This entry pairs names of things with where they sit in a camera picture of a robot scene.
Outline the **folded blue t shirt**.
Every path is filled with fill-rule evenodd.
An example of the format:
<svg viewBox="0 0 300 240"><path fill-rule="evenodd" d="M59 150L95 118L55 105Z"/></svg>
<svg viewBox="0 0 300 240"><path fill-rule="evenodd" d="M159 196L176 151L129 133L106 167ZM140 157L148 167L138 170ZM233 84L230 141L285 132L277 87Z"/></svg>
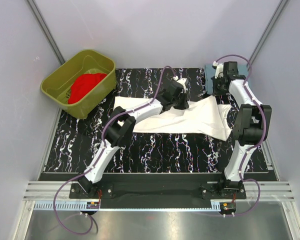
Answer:
<svg viewBox="0 0 300 240"><path fill-rule="evenodd" d="M245 64L239 64L238 65L238 73L240 75L248 76L248 69ZM213 69L213 66L211 63L204 65L204 77L205 77L205 90L208 95L213 94L213 80L212 77L215 76L216 70Z"/></svg>

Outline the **white printed t shirt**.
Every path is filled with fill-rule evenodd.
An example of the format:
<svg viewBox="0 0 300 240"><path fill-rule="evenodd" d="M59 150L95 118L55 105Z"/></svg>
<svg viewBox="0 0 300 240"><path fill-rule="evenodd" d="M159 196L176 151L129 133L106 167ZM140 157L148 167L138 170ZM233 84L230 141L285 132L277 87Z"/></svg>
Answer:
<svg viewBox="0 0 300 240"><path fill-rule="evenodd" d="M227 116L229 104L217 104L216 97L209 96L198 102L190 101L189 108L170 110L151 116L133 129L135 133L204 134L226 141L232 132Z"/></svg>

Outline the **olive green plastic basket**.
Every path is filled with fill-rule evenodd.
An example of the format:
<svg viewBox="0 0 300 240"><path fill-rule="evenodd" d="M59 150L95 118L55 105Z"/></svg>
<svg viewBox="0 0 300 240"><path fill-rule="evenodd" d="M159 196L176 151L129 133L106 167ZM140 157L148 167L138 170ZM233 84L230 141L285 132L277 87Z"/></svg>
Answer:
<svg viewBox="0 0 300 240"><path fill-rule="evenodd" d="M68 104L71 86L75 80L83 74L97 73L107 74L107 76L80 101ZM116 85L115 62L95 50L85 49L78 52L44 79L40 85L40 90L72 117L85 119L116 88Z"/></svg>

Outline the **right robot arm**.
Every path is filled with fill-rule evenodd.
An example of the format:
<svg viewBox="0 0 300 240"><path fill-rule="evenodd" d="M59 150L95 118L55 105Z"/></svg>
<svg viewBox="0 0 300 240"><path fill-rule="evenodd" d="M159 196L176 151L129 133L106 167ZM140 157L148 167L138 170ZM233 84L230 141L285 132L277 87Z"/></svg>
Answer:
<svg viewBox="0 0 300 240"><path fill-rule="evenodd" d="M232 129L234 150L217 185L218 195L226 199L241 191L251 155L268 136L272 108L262 104L253 94L246 76L239 74L236 61L215 61L212 68L215 70L211 78L212 94L229 93L239 107Z"/></svg>

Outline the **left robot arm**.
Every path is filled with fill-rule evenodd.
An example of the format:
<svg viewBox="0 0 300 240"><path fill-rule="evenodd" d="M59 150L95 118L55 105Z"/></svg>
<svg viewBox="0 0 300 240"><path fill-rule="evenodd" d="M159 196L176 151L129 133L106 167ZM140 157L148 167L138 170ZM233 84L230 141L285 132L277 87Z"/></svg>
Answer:
<svg viewBox="0 0 300 240"><path fill-rule="evenodd" d="M189 81L187 78L173 80L167 88L146 102L130 108L117 106L101 133L100 147L90 165L78 179L80 192L87 198L93 198L98 193L98 183L115 153L132 138L136 124L152 116L160 115L171 108L185 110Z"/></svg>

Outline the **black marble pattern mat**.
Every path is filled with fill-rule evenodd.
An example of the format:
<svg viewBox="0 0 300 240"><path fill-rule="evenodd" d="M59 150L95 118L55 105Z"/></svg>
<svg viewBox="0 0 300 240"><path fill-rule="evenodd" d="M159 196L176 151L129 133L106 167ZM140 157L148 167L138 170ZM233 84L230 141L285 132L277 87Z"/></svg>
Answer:
<svg viewBox="0 0 300 240"><path fill-rule="evenodd" d="M86 119L62 112L44 165L46 173L80 173L91 163L101 143L103 127L115 97L150 97L158 83L167 84L169 69L117 69L117 86ZM135 133L108 164L108 173L216 173L227 166L235 141L204 134Z"/></svg>

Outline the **red t shirt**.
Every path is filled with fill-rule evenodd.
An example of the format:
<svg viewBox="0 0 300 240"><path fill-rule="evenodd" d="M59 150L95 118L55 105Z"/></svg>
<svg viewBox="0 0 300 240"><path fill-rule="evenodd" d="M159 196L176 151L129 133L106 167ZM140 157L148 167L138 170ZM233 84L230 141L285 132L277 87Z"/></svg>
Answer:
<svg viewBox="0 0 300 240"><path fill-rule="evenodd" d="M70 97L67 103L75 104L80 101L106 76L105 73L86 73L79 76L70 88Z"/></svg>

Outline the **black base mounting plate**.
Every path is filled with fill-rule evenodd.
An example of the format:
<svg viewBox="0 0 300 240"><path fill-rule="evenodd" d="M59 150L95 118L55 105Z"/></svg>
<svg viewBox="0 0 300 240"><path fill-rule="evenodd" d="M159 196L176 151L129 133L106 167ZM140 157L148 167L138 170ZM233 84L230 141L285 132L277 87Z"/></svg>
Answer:
<svg viewBox="0 0 300 240"><path fill-rule="evenodd" d="M97 183L80 178L71 184L71 199L121 196L186 196L244 200L242 181L225 180L222 173L105 173Z"/></svg>

